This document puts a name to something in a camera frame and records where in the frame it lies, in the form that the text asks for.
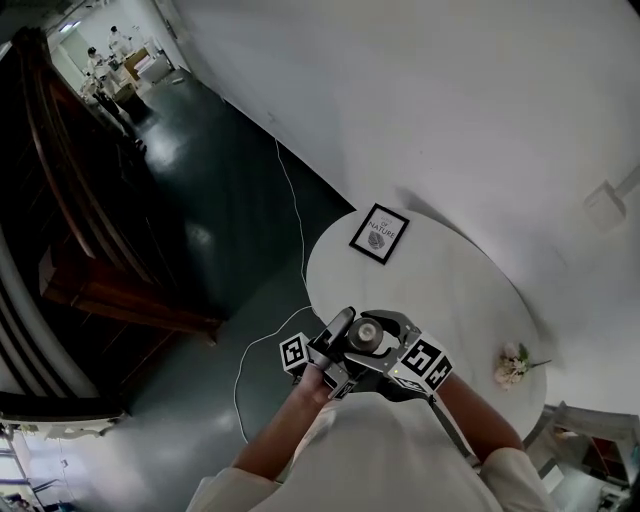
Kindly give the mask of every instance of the person's arm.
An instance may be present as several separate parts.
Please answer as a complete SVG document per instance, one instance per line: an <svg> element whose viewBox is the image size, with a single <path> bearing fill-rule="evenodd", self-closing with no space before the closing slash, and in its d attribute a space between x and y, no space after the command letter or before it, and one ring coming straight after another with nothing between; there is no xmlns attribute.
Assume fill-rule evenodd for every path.
<svg viewBox="0 0 640 512"><path fill-rule="evenodd" d="M309 364L271 423L240 452L232 467L275 480L293 457L331 393L322 372Z"/></svg>
<svg viewBox="0 0 640 512"><path fill-rule="evenodd" d="M438 394L480 462L500 448L524 450L513 427L455 373Z"/></svg>

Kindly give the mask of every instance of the round white table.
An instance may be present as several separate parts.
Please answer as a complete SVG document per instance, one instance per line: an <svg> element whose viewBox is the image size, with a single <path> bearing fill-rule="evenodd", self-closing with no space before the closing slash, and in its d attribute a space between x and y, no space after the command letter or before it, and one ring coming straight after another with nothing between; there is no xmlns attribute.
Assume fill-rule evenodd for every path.
<svg viewBox="0 0 640 512"><path fill-rule="evenodd" d="M547 392L544 367L511 390L493 378L506 343L523 343L541 360L533 320L498 267L476 246L423 215L394 209L410 220L386 265L349 247L367 211L335 222L313 248L307 267L311 304L326 324L353 306L400 311L450 352L456 373L524 438L538 421ZM397 341L385 333L378 352Z"/></svg>

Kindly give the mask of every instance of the white shirt sleeve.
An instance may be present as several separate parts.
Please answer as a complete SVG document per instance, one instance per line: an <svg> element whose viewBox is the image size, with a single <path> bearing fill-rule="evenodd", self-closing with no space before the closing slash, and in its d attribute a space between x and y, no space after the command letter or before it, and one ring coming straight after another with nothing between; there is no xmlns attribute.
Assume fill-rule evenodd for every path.
<svg viewBox="0 0 640 512"><path fill-rule="evenodd" d="M280 486L271 480L237 468L200 482L187 512L248 512Z"/></svg>
<svg viewBox="0 0 640 512"><path fill-rule="evenodd" d="M514 448L493 452L482 466L480 478L505 512L556 510L529 456Z"/></svg>

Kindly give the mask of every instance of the hallway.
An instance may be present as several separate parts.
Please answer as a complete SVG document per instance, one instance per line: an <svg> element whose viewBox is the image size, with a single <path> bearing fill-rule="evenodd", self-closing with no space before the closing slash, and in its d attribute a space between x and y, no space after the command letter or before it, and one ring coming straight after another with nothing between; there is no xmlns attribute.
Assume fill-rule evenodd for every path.
<svg viewBox="0 0 640 512"><path fill-rule="evenodd" d="M172 84L178 76L185 81ZM273 138L183 72L143 99L151 113L137 129L148 145L147 163L184 223L186 244L176 251L189 261L194 293L229 321L215 348L200 336L183 336L129 398L131 418L105 437L60 444L27 438L35 483L60 479L41 497L75 498L92 512L185 510L200 479L228 465L243 445L232 395L245 347L309 304L298 222ZM282 146L280 152L308 257L320 234L352 208ZM249 437L290 389L278 342L321 328L306 310L249 352L238 388Z"/></svg>

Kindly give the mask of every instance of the person's hand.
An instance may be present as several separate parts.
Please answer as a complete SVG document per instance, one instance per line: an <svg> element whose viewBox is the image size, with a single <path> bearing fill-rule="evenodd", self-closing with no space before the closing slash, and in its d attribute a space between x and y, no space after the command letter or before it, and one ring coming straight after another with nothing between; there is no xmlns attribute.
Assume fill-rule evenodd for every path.
<svg viewBox="0 0 640 512"><path fill-rule="evenodd" d="M329 402L331 388L324 383L322 371L318 367L308 364L302 375L302 380L296 387L296 393L305 401L311 401L322 407Z"/></svg>

